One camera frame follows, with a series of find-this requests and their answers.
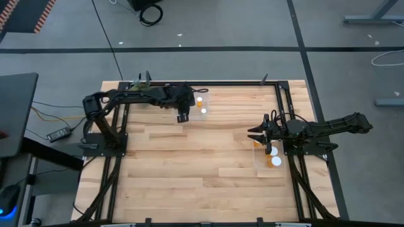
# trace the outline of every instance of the white cable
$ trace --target white cable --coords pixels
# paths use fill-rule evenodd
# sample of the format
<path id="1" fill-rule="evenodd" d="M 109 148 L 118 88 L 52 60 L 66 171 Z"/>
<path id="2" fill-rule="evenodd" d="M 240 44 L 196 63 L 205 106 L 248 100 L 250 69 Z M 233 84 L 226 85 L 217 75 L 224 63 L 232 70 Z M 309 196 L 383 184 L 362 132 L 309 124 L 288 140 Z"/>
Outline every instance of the white cable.
<path id="1" fill-rule="evenodd" d="M 397 22 L 392 22 L 393 24 L 396 24 L 396 25 L 398 25 L 398 26 L 402 26 L 403 28 L 404 28 L 404 25 L 401 25 L 401 24 L 399 24 L 399 23 L 397 23 Z"/>
<path id="2" fill-rule="evenodd" d="M 392 23 L 395 24 L 395 25 L 398 25 L 398 26 L 402 26 L 404 28 L 404 25 L 401 25 L 401 24 L 399 24 L 397 22 L 392 22 Z M 383 53 L 381 55 L 377 55 L 375 58 L 372 59 L 371 63 L 372 63 L 373 66 L 382 66 L 382 67 L 383 66 L 404 66 L 404 62 L 403 63 L 397 63 L 397 64 L 376 64 L 376 63 L 374 63 L 374 61 L 376 59 L 378 59 L 378 58 L 380 58 L 380 57 L 382 57 L 384 55 L 392 54 L 392 53 L 399 53 L 399 52 L 404 52 L 404 50 L 394 50 L 394 51 L 389 51 L 389 52 Z"/>

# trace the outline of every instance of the orange and black tape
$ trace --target orange and black tape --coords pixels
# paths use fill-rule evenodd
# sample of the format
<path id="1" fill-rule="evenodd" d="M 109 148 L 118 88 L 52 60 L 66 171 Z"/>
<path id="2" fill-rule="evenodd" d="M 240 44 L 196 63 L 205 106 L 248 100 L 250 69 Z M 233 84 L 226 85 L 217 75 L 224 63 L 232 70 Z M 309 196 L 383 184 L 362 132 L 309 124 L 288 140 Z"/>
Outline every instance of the orange and black tape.
<path id="1" fill-rule="evenodd" d="M 55 2 L 56 0 L 50 0 L 46 5 L 44 12 L 42 13 L 42 15 L 40 15 L 37 25 L 35 25 L 35 28 L 33 29 L 35 33 L 39 33 L 42 29 L 43 25 L 45 24 L 46 18 L 49 16 L 49 13 L 51 13 L 53 5 L 55 5 Z"/>
<path id="2" fill-rule="evenodd" d="M 19 2 L 20 0 L 9 0 L 4 10 L 0 13 L 0 33 Z"/>

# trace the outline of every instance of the black wire bundle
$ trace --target black wire bundle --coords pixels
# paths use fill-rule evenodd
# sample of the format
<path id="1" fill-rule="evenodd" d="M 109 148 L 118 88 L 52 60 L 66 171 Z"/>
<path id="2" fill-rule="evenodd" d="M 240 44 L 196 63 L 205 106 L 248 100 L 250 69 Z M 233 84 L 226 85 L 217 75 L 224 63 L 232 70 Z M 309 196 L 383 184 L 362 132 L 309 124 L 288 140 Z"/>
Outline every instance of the black wire bundle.
<path id="1" fill-rule="evenodd" d="M 148 21 L 143 17 L 143 14 L 145 13 L 145 11 L 150 8 L 156 8 L 160 12 L 160 16 L 155 21 Z M 163 9 L 156 4 L 149 4 L 149 5 L 145 6 L 143 9 L 141 9 L 141 11 L 140 11 L 139 20 L 143 26 L 153 26 L 153 25 L 157 24 L 158 22 L 160 22 L 162 19 L 163 19 Z"/>

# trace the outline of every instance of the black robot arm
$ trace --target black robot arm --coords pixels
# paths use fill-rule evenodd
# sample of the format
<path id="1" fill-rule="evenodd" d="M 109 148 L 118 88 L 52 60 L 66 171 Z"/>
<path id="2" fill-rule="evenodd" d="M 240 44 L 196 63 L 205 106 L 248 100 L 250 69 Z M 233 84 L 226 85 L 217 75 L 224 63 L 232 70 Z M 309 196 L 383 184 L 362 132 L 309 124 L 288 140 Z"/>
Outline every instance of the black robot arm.
<path id="1" fill-rule="evenodd" d="M 149 103 L 160 108 L 178 109 L 178 122 L 189 120 L 190 106 L 195 105 L 194 90 L 186 83 L 180 86 L 148 87 L 138 91 L 97 92 L 86 96 L 83 100 L 84 111 L 88 122 L 96 123 L 104 135 L 105 145 L 114 149 L 120 146 L 121 138 L 115 128 L 112 128 L 105 116 L 116 106 L 125 103 Z"/>
<path id="2" fill-rule="evenodd" d="M 265 114 L 261 125 L 248 130 L 249 132 L 263 133 L 261 135 L 248 135 L 248 137 L 265 144 L 267 154 L 271 153 L 271 140 L 285 141 L 291 148 L 289 149 L 292 151 L 290 155 L 326 154 L 337 148 L 338 145 L 322 142 L 321 137 L 342 132 L 365 134 L 373 128 L 365 115 L 356 112 L 340 119 L 322 123 L 292 119 L 287 121 L 285 126 L 277 124 L 279 117 L 281 116 L 270 120 L 269 115 Z"/>

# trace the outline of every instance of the wooden tabletop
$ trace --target wooden tabletop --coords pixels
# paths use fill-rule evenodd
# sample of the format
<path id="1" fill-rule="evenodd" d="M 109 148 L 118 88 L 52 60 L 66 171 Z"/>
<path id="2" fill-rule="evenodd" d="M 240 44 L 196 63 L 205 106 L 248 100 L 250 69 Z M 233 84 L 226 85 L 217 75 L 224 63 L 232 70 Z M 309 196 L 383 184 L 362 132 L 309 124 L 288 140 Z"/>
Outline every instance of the wooden tabletop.
<path id="1" fill-rule="evenodd" d="M 118 83 L 105 81 L 102 91 L 117 88 Z M 296 114 L 313 121 L 305 81 L 291 80 L 289 85 Z M 144 223 L 145 218 L 154 223 L 255 222 L 257 217 L 298 221 L 281 143 L 273 144 L 283 159 L 281 167 L 265 168 L 259 164 L 259 155 L 254 155 L 261 153 L 254 153 L 253 142 L 247 138 L 247 129 L 259 125 L 264 114 L 278 110 L 275 89 L 204 88 L 209 89 L 209 105 L 203 119 L 178 124 L 173 110 L 130 106 L 128 151 L 122 159 L 113 222 Z M 103 165 L 104 158 L 98 157 L 81 174 L 76 197 L 81 211 L 98 193 Z M 326 163 L 306 156 L 306 165 L 313 192 L 338 216 Z M 302 200 L 308 217 L 304 193 Z M 73 211 L 72 219 L 79 216 Z"/>

